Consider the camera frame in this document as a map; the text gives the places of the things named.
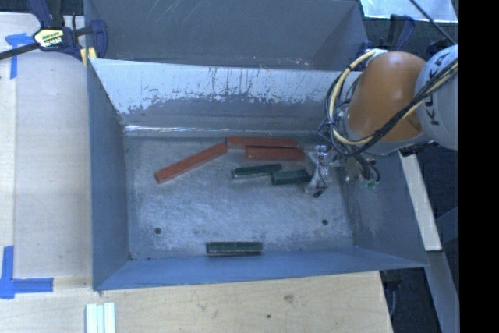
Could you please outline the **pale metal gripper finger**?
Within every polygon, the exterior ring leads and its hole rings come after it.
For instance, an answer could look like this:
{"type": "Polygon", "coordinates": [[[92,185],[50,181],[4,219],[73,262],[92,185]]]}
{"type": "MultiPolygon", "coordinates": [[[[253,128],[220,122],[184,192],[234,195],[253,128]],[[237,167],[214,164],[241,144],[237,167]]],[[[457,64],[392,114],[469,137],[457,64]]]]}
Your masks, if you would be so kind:
{"type": "Polygon", "coordinates": [[[317,166],[311,180],[305,186],[306,193],[323,193],[331,185],[328,167],[317,166]]]}
{"type": "Polygon", "coordinates": [[[306,146],[306,159],[312,165],[329,165],[331,163],[330,147],[325,144],[306,146]]]}

